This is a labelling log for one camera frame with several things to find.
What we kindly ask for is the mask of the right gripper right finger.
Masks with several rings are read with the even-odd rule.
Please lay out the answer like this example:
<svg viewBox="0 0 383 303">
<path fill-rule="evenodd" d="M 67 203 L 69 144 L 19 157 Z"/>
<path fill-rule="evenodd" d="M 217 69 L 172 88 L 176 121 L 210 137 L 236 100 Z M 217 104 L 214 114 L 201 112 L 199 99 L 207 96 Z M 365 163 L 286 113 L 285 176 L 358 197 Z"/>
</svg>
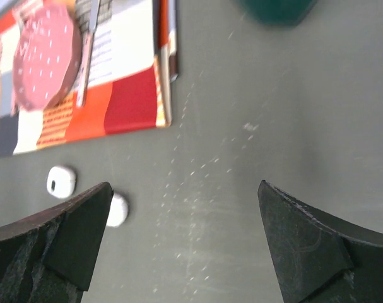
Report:
<svg viewBox="0 0 383 303">
<path fill-rule="evenodd" d="M 257 195 L 284 302 L 383 302 L 383 234 L 266 181 Z"/>
</svg>

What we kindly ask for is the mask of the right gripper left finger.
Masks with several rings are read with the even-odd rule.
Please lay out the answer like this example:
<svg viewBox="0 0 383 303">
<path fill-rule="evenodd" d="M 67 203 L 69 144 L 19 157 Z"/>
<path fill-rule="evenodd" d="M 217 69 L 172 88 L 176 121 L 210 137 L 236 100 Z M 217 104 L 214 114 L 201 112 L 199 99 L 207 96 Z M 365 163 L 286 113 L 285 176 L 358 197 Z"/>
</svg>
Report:
<svg viewBox="0 0 383 303">
<path fill-rule="evenodd" d="M 111 200 L 112 187 L 102 182 L 0 227 L 0 302 L 81 302 Z"/>
</svg>

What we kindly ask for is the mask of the white oval charging case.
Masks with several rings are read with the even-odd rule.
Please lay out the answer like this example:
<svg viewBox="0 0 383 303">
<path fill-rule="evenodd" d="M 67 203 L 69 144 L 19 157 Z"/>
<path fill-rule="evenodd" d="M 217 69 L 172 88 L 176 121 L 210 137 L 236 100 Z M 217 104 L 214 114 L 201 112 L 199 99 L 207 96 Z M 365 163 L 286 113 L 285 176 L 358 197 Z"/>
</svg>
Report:
<svg viewBox="0 0 383 303">
<path fill-rule="evenodd" d="M 113 228 L 119 227 L 125 222 L 128 213 L 129 206 L 126 199 L 122 195 L 114 193 L 110 204 L 110 211 L 106 226 Z"/>
</svg>

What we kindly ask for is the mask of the dark green white mug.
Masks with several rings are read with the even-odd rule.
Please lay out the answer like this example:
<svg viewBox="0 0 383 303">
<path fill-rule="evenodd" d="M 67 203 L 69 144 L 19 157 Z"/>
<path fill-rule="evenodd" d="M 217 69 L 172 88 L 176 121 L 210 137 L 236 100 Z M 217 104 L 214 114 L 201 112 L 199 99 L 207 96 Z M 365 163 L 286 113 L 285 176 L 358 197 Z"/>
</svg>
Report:
<svg viewBox="0 0 383 303">
<path fill-rule="evenodd" d="M 248 18 L 273 28 L 293 28 L 314 9 L 317 0 L 238 0 L 232 1 Z"/>
</svg>

